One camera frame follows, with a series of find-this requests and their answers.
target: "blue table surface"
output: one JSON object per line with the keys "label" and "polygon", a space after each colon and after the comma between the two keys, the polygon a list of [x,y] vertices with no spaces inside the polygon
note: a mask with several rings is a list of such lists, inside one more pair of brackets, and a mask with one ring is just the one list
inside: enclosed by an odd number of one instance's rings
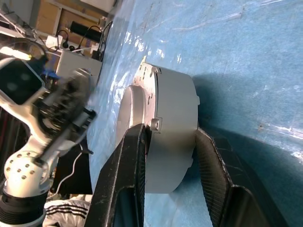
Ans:
{"label": "blue table surface", "polygon": [[[124,0],[89,106],[95,187],[115,146],[124,89],[143,56],[192,76],[199,122],[225,135],[290,226],[303,226],[303,1]],[[147,194],[146,227],[210,227],[194,155],[171,194]]]}

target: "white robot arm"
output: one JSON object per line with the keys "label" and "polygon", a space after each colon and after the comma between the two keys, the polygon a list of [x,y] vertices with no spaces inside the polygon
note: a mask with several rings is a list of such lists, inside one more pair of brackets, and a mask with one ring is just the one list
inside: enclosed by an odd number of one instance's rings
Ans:
{"label": "white robot arm", "polygon": [[23,121],[31,136],[5,163],[6,182],[0,200],[1,227],[42,226],[50,175],[58,158],[79,143],[96,114],[84,108],[90,88],[89,74],[74,72],[77,83],[67,82],[53,93],[30,63],[6,58],[0,61],[0,106]]}

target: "blue tabletop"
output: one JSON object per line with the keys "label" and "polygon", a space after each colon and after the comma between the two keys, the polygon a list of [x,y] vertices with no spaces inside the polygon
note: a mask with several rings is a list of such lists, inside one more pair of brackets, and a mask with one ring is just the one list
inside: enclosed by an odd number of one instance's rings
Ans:
{"label": "blue tabletop", "polygon": [[[115,146],[124,89],[143,56],[193,77],[199,122],[225,135],[290,226],[303,226],[303,1],[124,0],[89,105],[95,187]],[[210,227],[196,156],[171,194],[147,194],[147,227]]]}

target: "robotic arm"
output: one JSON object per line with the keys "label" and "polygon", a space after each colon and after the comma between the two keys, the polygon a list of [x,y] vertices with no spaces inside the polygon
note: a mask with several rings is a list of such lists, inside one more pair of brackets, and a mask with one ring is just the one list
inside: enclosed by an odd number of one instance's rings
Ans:
{"label": "robotic arm", "polygon": [[84,108],[90,95],[89,73],[73,72],[77,79],[63,82],[50,93],[31,63],[14,58],[0,61],[0,106],[31,131],[26,145],[4,167],[2,227],[42,226],[50,175],[58,158],[83,139],[96,116]]}

